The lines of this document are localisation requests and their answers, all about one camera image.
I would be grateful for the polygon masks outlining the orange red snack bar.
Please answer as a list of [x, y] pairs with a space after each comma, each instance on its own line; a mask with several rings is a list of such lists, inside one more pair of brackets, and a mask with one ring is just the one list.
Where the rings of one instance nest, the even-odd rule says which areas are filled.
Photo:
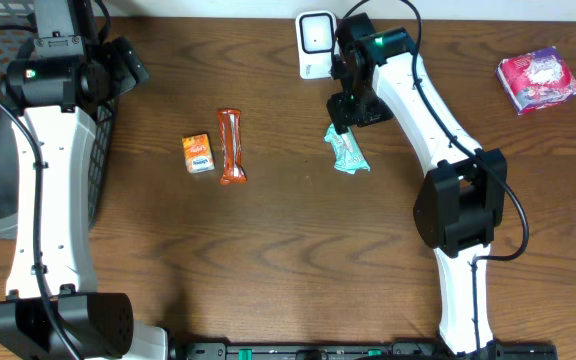
[[217, 116], [224, 155], [224, 170], [220, 183], [222, 185], [245, 183], [247, 177], [242, 167], [241, 111], [237, 109], [219, 109]]

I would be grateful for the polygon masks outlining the small orange box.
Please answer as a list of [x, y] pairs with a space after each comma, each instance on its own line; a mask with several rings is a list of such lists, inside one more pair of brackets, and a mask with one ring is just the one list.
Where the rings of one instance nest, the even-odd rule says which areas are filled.
[[182, 146], [189, 173], [196, 174], [214, 169], [214, 159], [207, 134], [184, 137]]

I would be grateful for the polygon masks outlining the teal snack wrapper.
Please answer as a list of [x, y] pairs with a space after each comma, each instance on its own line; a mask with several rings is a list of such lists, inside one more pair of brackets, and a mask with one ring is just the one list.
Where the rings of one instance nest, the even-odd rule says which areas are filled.
[[336, 170], [351, 175], [359, 170], [371, 170], [351, 130], [338, 134], [334, 125], [331, 124], [327, 129], [324, 141], [329, 143], [333, 149], [334, 168]]

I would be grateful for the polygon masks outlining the purple snack packet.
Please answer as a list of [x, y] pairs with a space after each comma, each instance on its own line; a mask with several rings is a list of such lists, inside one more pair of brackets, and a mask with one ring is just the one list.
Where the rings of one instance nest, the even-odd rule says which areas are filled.
[[576, 78], [556, 46], [503, 59], [495, 74], [518, 115], [576, 96]]

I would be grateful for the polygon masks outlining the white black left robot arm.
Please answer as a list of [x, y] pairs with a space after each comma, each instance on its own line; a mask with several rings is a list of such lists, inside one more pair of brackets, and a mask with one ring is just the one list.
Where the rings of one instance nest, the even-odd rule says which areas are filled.
[[100, 1], [38, 1], [31, 49], [2, 78], [18, 156], [15, 255], [0, 345], [22, 359], [173, 357], [169, 333], [98, 288], [89, 247], [89, 169], [113, 101], [148, 80], [131, 43], [98, 24]]

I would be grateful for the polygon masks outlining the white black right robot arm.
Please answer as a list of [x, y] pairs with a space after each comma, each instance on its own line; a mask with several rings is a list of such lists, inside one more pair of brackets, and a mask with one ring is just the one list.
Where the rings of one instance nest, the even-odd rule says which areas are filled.
[[507, 163], [484, 151], [439, 96], [403, 28], [379, 32], [364, 13], [336, 32], [332, 74], [342, 90], [326, 107], [337, 134], [395, 119], [424, 174], [413, 207], [417, 231], [438, 263], [442, 314], [439, 335], [452, 355], [484, 349], [493, 335], [486, 310], [486, 263], [503, 216]]

